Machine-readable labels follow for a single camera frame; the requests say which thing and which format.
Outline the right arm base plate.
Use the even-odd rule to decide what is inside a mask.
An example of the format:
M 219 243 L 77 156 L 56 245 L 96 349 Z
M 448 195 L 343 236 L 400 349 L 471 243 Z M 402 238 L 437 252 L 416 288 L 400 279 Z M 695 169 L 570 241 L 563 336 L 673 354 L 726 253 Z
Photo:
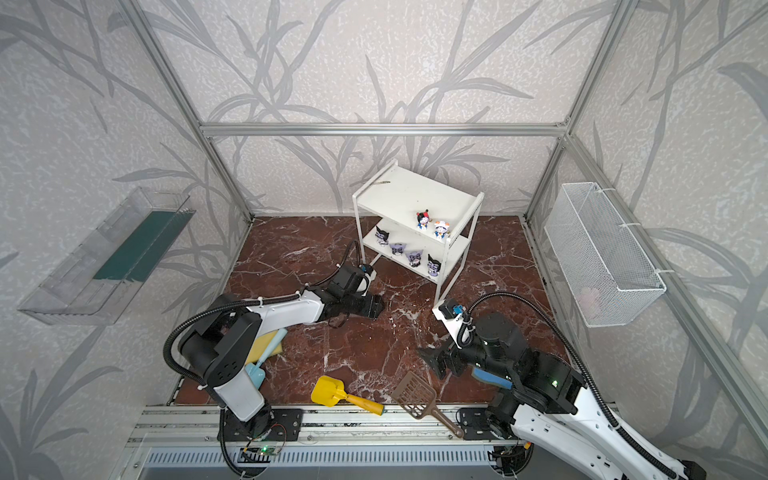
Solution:
M 484 407 L 463 407 L 457 411 L 457 423 L 464 431 L 464 439 L 471 441 L 498 440 L 492 432 Z

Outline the black purple Kuromi figure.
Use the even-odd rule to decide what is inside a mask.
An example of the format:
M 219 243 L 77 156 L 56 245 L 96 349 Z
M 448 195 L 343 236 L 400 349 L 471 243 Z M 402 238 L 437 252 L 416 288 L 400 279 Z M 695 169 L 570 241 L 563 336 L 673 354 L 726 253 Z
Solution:
M 375 238 L 379 245 L 388 245 L 389 236 L 389 232 L 379 228 L 378 226 L 375 227 Z

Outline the dark purple small figure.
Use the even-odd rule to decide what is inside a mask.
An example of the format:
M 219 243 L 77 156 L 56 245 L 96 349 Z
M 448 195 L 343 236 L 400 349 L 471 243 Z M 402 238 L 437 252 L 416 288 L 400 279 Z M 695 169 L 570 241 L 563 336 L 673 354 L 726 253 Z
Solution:
M 389 247 L 393 256 L 403 256 L 405 254 L 406 244 L 403 242 L 391 243 Z

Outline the blue white small figure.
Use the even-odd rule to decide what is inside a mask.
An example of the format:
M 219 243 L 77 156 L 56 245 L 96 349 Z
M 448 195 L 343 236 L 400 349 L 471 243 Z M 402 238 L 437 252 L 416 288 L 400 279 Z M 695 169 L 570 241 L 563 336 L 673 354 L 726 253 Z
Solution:
M 434 225 L 434 236 L 443 241 L 450 236 L 450 224 L 446 221 L 436 221 Z

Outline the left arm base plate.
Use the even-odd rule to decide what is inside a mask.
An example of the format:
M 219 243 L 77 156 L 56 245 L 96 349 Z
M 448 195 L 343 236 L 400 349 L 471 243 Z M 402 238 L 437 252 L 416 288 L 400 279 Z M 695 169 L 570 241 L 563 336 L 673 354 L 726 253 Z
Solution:
M 250 420 L 239 420 L 229 409 L 220 415 L 217 439 L 225 442 L 298 440 L 304 411 L 300 408 L 273 408 L 265 405 Z

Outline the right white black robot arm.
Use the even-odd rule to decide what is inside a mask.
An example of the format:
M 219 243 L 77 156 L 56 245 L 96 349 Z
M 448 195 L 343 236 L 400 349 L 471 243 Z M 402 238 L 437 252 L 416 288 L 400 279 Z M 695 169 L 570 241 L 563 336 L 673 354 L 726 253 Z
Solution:
M 541 447 L 593 479 L 703 479 L 705 469 L 653 446 L 599 403 L 585 377 L 560 358 L 528 345 L 520 328 L 498 312 L 473 325 L 460 307 L 436 307 L 451 338 L 421 350 L 438 377 L 471 367 L 498 386 L 484 411 L 501 439 Z

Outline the purple caped Kuromi figure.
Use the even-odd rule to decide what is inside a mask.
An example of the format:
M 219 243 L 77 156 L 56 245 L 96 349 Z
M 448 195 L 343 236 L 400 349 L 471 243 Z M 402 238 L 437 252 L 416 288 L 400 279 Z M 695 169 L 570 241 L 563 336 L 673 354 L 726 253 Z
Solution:
M 422 250 L 407 251 L 405 253 L 405 256 L 408 261 L 408 265 L 413 268 L 419 267 L 422 262 L 422 254 L 423 254 Z

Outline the red ladybug Doraemon figure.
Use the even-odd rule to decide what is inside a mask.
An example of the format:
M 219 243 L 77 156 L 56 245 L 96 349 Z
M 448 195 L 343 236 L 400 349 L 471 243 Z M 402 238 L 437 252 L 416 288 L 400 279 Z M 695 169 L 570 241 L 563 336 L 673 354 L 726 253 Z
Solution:
M 427 231 L 431 221 L 429 210 L 425 209 L 417 213 L 417 228 L 420 231 Z

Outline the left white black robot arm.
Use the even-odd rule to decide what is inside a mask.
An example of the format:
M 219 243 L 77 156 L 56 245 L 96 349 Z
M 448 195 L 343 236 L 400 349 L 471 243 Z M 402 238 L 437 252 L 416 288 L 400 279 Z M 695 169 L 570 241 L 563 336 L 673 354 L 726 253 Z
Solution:
M 173 371 L 202 387 L 220 407 L 248 422 L 266 405 L 246 372 L 256 339 L 340 315 L 377 318 L 385 302 L 368 292 L 374 278 L 375 270 L 369 264 L 344 264 L 329 280 L 290 295 L 248 300 L 221 295 L 207 310 L 169 333 L 163 359 Z

